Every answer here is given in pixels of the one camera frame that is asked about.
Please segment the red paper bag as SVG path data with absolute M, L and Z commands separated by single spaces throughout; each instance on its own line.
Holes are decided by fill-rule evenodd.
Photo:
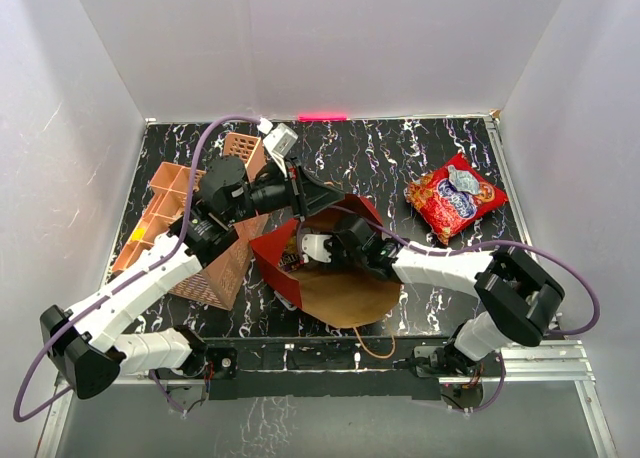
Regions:
M 299 310 L 333 328 L 359 328 L 384 319 L 398 303 L 401 285 L 358 267 L 329 271 L 324 263 L 313 261 L 286 273 L 278 268 L 278 261 L 290 236 L 295 235 L 298 243 L 301 232 L 331 234 L 341 219 L 357 216 L 382 223 L 371 201 L 348 194 L 333 208 L 305 220 L 291 218 L 250 241 L 264 282 Z

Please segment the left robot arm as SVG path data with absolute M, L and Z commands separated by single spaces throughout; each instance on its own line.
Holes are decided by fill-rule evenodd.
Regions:
M 129 334 L 133 321 L 184 280 L 212 264 L 239 239 L 236 224 L 288 208 L 313 216 L 345 194 L 295 159 L 267 163 L 254 178 L 236 156 L 210 162 L 183 215 L 152 247 L 96 295 L 40 317 L 47 355 L 80 399 L 106 390 L 121 374 L 173 369 L 186 377 L 206 366 L 207 347 L 184 327 Z

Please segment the red candy bag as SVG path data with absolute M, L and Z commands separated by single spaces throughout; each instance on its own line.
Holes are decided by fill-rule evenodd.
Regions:
M 480 193 L 471 195 L 457 191 L 448 180 L 448 165 L 470 171 L 479 181 Z M 462 153 L 437 170 L 411 181 L 405 190 L 405 198 L 443 245 L 508 202 L 507 194 L 482 177 Z

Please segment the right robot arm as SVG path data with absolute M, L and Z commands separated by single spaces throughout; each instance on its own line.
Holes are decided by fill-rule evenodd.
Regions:
M 481 314 L 459 325 L 444 346 L 412 359 L 413 367 L 436 374 L 473 373 L 487 355 L 510 343 L 538 346 L 565 296 L 562 286 L 517 245 L 439 251 L 383 237 L 357 215 L 340 219 L 328 233 L 306 235 L 301 250 L 331 269 L 353 265 L 378 280 L 426 284 L 478 298 Z

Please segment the silver grey candy wrapper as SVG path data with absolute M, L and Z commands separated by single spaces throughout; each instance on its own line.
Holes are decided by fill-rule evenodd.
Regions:
M 448 165 L 447 171 L 448 180 L 457 191 L 471 195 L 478 195 L 480 193 L 479 181 L 470 171 L 458 169 L 454 165 Z

